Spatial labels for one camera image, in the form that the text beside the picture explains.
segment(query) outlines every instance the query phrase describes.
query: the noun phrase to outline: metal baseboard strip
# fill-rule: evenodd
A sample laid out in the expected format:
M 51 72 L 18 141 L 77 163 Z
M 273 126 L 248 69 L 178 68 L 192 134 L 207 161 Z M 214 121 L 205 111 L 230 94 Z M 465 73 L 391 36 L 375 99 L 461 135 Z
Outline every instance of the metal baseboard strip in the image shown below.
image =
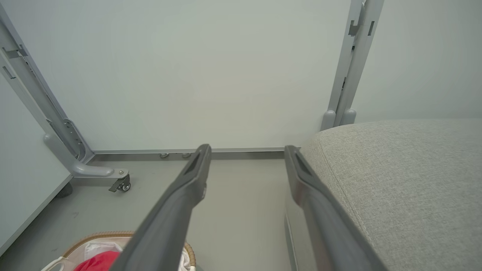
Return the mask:
M 134 153 L 134 154 L 96 154 L 90 165 L 96 161 L 187 161 L 182 153 L 169 153 L 161 158 L 160 153 Z M 212 160 L 262 160 L 284 159 L 282 151 L 253 151 L 253 152 L 215 152 L 211 154 Z
M 149 154 L 149 153 L 187 153 L 196 149 L 126 149 L 126 150 L 94 150 L 95 154 Z M 284 147 L 275 148 L 226 148 L 213 149 L 213 152 L 268 152 L 284 151 Z

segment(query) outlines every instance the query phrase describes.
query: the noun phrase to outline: red cloth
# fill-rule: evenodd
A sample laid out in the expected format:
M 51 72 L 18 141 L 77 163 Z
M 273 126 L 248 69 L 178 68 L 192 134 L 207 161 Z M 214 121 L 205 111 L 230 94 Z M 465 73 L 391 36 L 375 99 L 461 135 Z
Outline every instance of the red cloth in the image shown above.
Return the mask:
M 99 253 L 79 264 L 74 271 L 108 271 L 118 255 L 119 252 L 116 251 Z

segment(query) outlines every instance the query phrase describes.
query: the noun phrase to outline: white wall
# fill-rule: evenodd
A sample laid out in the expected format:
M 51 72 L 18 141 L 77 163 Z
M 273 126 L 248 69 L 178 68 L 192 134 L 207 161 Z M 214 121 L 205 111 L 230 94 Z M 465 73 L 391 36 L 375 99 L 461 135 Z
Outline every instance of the white wall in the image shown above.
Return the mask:
M 350 0 L 2 0 L 94 150 L 269 148 L 319 131 Z
M 482 117 L 482 1 L 385 0 L 356 122 Z
M 44 131 L 8 84 L 3 70 L 0 127 L 1 255 L 13 242 L 11 237 L 34 218 L 32 214 L 70 173 L 43 143 Z

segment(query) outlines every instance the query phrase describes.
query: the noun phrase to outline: gray fabric cushion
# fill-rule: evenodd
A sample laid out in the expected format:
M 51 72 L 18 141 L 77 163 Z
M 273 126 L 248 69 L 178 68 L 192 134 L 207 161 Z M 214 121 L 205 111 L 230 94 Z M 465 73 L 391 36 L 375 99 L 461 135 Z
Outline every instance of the gray fabric cushion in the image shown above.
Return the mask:
M 302 149 L 389 270 L 482 270 L 482 120 L 345 125 Z

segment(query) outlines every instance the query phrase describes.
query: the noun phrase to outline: basket rim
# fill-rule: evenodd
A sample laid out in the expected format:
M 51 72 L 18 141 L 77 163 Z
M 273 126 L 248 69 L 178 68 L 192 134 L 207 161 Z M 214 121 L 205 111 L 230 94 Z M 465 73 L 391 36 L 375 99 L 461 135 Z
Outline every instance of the basket rim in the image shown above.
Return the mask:
M 78 247 L 81 245 L 87 243 L 88 241 L 92 241 L 94 239 L 98 238 L 111 238 L 111 237 L 129 237 L 131 238 L 132 235 L 134 234 L 134 231 L 103 231 L 103 232 L 98 232 L 94 233 L 91 235 L 88 235 L 84 238 L 82 238 L 80 241 L 72 245 L 63 255 L 62 257 L 68 258 L 68 256 L 76 250 Z M 189 254 L 189 261 L 191 263 L 191 266 L 196 266 L 196 257 L 194 255 L 194 251 L 187 242 L 184 242 L 184 248 L 187 250 L 187 253 Z

